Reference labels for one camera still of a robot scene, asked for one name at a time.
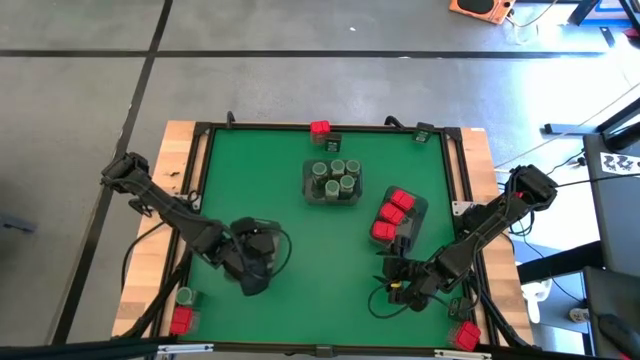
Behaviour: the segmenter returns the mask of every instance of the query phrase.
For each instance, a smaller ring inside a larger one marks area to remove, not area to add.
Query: table leg
[[[526,284],[582,271],[585,266],[597,268],[604,266],[600,241],[524,263],[518,266],[518,275],[520,275],[520,283]]]

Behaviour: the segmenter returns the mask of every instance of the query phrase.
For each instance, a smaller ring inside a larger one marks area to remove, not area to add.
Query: white object
[[[571,309],[569,311],[569,319],[578,324],[585,323],[589,321],[589,309]]]
[[[540,322],[540,308],[538,307],[538,303],[547,300],[551,293],[552,284],[552,280],[547,279],[542,282],[524,284],[520,287],[522,289],[522,296],[524,296],[527,302],[529,320],[534,324]]]
[[[213,352],[213,344],[158,345],[158,354],[197,354]]]
[[[491,360],[490,353],[477,353],[468,351],[440,350],[434,351],[436,358],[454,360]]]

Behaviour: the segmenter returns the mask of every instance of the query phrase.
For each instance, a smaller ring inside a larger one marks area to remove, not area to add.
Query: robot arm
[[[145,206],[158,211],[160,218],[180,231],[189,248],[205,262],[215,268],[223,265],[240,281],[245,295],[259,294],[268,287],[275,252],[273,232],[282,232],[277,223],[242,218],[227,227],[218,220],[199,216],[185,201],[158,187],[149,176],[147,160],[136,153],[113,160],[102,176],[104,185],[121,194],[136,195]]]
[[[385,257],[383,274],[392,286],[389,300],[422,311],[438,292],[449,293],[468,277],[475,255],[530,211],[545,210],[556,197],[557,184],[533,165],[517,167],[505,192],[487,205],[477,205],[458,219],[460,240],[440,248],[429,260]],[[403,288],[402,281],[410,281]]]

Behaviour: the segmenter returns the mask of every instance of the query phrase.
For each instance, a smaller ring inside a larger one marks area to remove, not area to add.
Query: orange device
[[[509,15],[514,0],[451,0],[449,10],[476,19],[502,24]]]

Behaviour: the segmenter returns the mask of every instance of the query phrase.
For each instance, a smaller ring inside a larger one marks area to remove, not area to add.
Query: green cylinder
[[[311,174],[313,174],[313,181],[318,184],[327,178],[327,164],[323,162],[317,162],[311,167]]]
[[[176,302],[182,306],[195,307],[200,298],[197,291],[186,286],[181,287],[176,292]]]
[[[339,177],[344,175],[344,161],[333,160],[331,162],[331,176]]]
[[[338,200],[340,195],[340,184],[335,180],[329,180],[324,185],[324,194],[327,200]]]
[[[356,160],[347,161],[347,174],[353,177],[360,175],[360,163]]]
[[[351,175],[345,175],[340,178],[340,192],[344,194],[353,193],[353,188],[356,185],[356,179]]]

